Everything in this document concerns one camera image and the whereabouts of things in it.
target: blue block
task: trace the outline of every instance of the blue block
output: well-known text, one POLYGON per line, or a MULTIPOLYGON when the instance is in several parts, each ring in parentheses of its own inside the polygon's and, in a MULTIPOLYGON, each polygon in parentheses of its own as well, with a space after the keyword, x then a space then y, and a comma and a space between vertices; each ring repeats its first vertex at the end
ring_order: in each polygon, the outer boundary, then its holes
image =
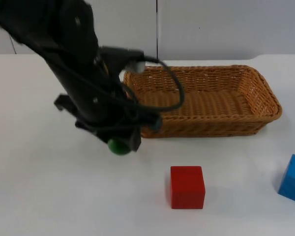
POLYGON ((292 155, 278 194, 295 201, 295 155, 292 155))

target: table surface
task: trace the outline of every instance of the table surface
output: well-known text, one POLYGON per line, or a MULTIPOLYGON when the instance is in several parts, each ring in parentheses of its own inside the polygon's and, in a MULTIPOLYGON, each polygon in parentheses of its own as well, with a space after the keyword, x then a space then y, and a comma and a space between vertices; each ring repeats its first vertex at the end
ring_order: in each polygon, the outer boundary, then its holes
POLYGON ((252 66, 283 115, 255 136, 143 139, 115 156, 54 107, 63 88, 43 59, 0 55, 0 236, 295 235, 295 202, 276 193, 295 153, 295 55, 168 64, 252 66), (203 210, 170 207, 181 165, 203 168, 203 210))

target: black cable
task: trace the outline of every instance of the black cable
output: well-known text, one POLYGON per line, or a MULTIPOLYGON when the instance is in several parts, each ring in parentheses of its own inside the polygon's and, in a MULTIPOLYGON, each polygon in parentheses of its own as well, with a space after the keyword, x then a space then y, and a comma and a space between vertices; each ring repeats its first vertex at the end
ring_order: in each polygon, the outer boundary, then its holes
POLYGON ((63 66, 61 63, 58 63, 55 61, 52 57, 48 56, 44 50, 42 50, 39 46, 37 46, 35 43, 28 40, 26 37, 23 37, 19 32, 17 32, 14 27, 10 26, 6 22, 0 20, 0 25, 12 36, 17 36, 18 38, 22 39, 22 43, 26 44, 30 49, 35 51, 37 54, 39 54, 41 57, 43 57, 48 63, 52 64, 53 66, 57 67, 60 70, 65 71, 66 73, 70 74, 72 77, 74 77, 76 80, 80 81, 84 85, 92 87, 92 89, 95 90, 96 93, 98 93, 99 96, 104 97, 108 102, 111 102, 116 105, 124 106, 129 109, 135 109, 135 110, 142 110, 142 111, 148 111, 148 112, 170 112, 172 110, 178 109, 181 107, 184 103, 184 91, 181 83, 179 82, 178 78, 174 74, 174 72, 162 61, 152 58, 152 57, 145 57, 145 61, 152 62, 152 63, 159 63, 161 64, 165 70, 171 75, 173 78, 175 84, 177 85, 177 88, 179 90, 179 96, 180 100, 177 104, 174 104, 169 107, 152 107, 152 106, 146 106, 146 105, 140 105, 136 103, 126 102, 122 99, 119 99, 117 97, 112 97, 110 93, 102 90, 101 88, 94 85, 91 81, 86 80, 84 77, 76 73, 74 70, 70 69, 69 67, 63 66))

